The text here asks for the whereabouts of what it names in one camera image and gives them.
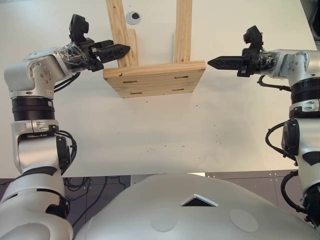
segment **wooden plank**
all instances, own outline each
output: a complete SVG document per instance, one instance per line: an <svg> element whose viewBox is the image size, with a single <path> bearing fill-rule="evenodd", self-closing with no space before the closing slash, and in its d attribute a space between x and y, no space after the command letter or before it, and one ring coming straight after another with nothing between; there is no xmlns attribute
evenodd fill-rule
<svg viewBox="0 0 320 240"><path fill-rule="evenodd" d="M136 30L129 28L128 37L129 37L130 47L131 47L131 50L129 52L129 54L131 54L131 59L132 59L131 66L139 66Z"/></svg>
<svg viewBox="0 0 320 240"><path fill-rule="evenodd" d="M177 63L176 60L176 34L177 34L177 29L173 31L173 63Z"/></svg>
<svg viewBox="0 0 320 240"><path fill-rule="evenodd" d="M174 63L190 61L192 0L176 0L176 33Z"/></svg>
<svg viewBox="0 0 320 240"><path fill-rule="evenodd" d="M106 0L106 6L108 9L113 42L115 44L130 46L131 42L129 40L122 0ZM117 62L120 68L130 67L133 62L131 50L123 58L118 59Z"/></svg>
<svg viewBox="0 0 320 240"><path fill-rule="evenodd" d="M131 66L125 68L106 68L103 70L103 78L108 79L114 77L143 76L150 74L177 73L183 71L205 69L206 63L204 60L190 61L186 63L165 63L145 66Z"/></svg>
<svg viewBox="0 0 320 240"><path fill-rule="evenodd" d="M206 68L205 61L106 69L103 77L123 98L191 93Z"/></svg>

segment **clear tape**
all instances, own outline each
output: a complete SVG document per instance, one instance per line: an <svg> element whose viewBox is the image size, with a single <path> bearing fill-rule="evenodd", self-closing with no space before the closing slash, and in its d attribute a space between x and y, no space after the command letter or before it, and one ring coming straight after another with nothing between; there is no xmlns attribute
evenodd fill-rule
<svg viewBox="0 0 320 240"><path fill-rule="evenodd" d="M77 73L88 68L89 59L74 42L70 42L57 51L64 64L68 69L71 69L72 73Z"/></svg>
<svg viewBox="0 0 320 240"><path fill-rule="evenodd" d="M259 56L258 67L262 75L267 75L271 73L277 63L278 63L279 53L275 51L265 51L262 49L262 52Z"/></svg>

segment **silver robot arm segment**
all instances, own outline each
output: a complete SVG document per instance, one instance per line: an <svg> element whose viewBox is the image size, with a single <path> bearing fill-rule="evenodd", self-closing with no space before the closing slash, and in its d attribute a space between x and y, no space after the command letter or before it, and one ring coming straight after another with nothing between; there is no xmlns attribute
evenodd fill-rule
<svg viewBox="0 0 320 240"><path fill-rule="evenodd" d="M320 225L320 52L315 50L263 49L262 34L256 26L243 36L249 48L242 56L220 56L208 62L219 70L237 70L238 77L262 75L258 83L263 87L291 92L289 120L269 129L266 142L284 157L294 160L298 172L283 179L281 192L286 202L298 212L307 214L306 221ZM264 76L288 79L289 86L272 85L262 81ZM283 126L282 149L271 145L269 135ZM299 175L304 197L302 205L295 205L287 196L287 181Z"/></svg>
<svg viewBox="0 0 320 240"><path fill-rule="evenodd" d="M67 138L74 139L59 130L54 92L74 81L80 71L95 72L104 68L103 63L122 58L130 47L85 38L89 24L79 15L72 16L69 29L68 45L31 53L4 71L14 117L13 159L21 175L0 201L1 240L73 239L62 174L76 155L76 144L72 141L70 153Z"/></svg>

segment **gray floor tile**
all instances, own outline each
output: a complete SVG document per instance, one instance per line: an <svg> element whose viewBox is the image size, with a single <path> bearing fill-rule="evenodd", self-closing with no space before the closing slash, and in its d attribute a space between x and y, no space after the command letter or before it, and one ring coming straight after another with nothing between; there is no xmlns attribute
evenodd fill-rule
<svg viewBox="0 0 320 240"><path fill-rule="evenodd" d="M269 178L272 177L272 171L211 172L211 177L217 179Z"/></svg>
<svg viewBox="0 0 320 240"><path fill-rule="evenodd" d="M69 182L73 185L80 185L83 181L83 177L71 177L71 179L69 180Z"/></svg>
<svg viewBox="0 0 320 240"><path fill-rule="evenodd" d="M0 199L2 199L2 196L5 194L6 189L6 186L0 186Z"/></svg>
<svg viewBox="0 0 320 240"><path fill-rule="evenodd" d="M292 207L290 207L287 202L284 200L281 194L280 186L283 177L275 177L274 178L274 185L275 185L275 192L278 201L278 206L283 210L287 211L288 213L292 213L297 217L304 219L306 217L305 214L301 212L296 212ZM297 205L301 206L301 198L303 197L303 192L301 189L300 179L298 176L290 179L286 185L286 193L288 194L289 198Z"/></svg>
<svg viewBox="0 0 320 240"><path fill-rule="evenodd" d="M122 175L120 176L120 181L124 184L129 184L130 183L130 175ZM105 177L104 176L94 176L91 177L91 184L92 185L97 185L97 184L104 184L105 182ZM117 176L109 176L107 184L118 184L118 178Z"/></svg>
<svg viewBox="0 0 320 240"><path fill-rule="evenodd" d="M13 178L0 178L0 187L2 186L2 184L7 183L8 181L12 181L14 180Z"/></svg>
<svg viewBox="0 0 320 240"><path fill-rule="evenodd" d="M87 195L87 207L89 207L99 196L103 184L93 185ZM119 193L124 190L124 186L121 184L107 184L104 191L92 208L87 211L86 221L90 220L94 215L101 211L108 203L111 202Z"/></svg>
<svg viewBox="0 0 320 240"><path fill-rule="evenodd" d="M248 189L249 191L273 203L274 205L277 205L277 196L275 191L275 185L273 183L274 180L270 177L226 180L228 182L237 184L245 189Z"/></svg>
<svg viewBox="0 0 320 240"><path fill-rule="evenodd" d="M70 191L65 187L65 195L66 197L70 199L75 199L80 195L85 194L87 189L84 189L83 187L79 189L78 191ZM67 217L67 220L73 224L78 217L86 210L86 204L87 204L87 196L84 195L80 197L77 200L73 200L70 203L70 213ZM78 223L73 227L74 235L77 234L77 232L80 230L80 228L85 224L86 222L86 214L84 214L81 219L78 221Z"/></svg>

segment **white tabletop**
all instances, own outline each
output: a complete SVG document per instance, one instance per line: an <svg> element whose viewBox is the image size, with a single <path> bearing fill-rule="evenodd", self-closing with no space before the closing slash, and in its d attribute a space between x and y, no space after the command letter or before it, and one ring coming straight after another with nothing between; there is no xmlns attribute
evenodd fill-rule
<svg viewBox="0 0 320 240"><path fill-rule="evenodd" d="M140 65L172 62L176 1L123 0L123 7L125 14L137 11L142 17L130 26L136 29ZM86 18L87 36L96 42L112 39L105 0L0 4L0 72L33 51L67 44L72 14ZM191 60L240 55L243 34L253 25L263 32L267 50L316 49L300 0L194 0ZM101 71L83 72L54 100L60 128L78 144L65 175L292 169L291 160L265 144L267 129L288 119L290 94L260 87L259 76L236 76L207 66L193 93L122 99ZM15 177L13 116L3 76L0 102L0 177ZM281 135L275 132L271 141L279 145Z"/></svg>

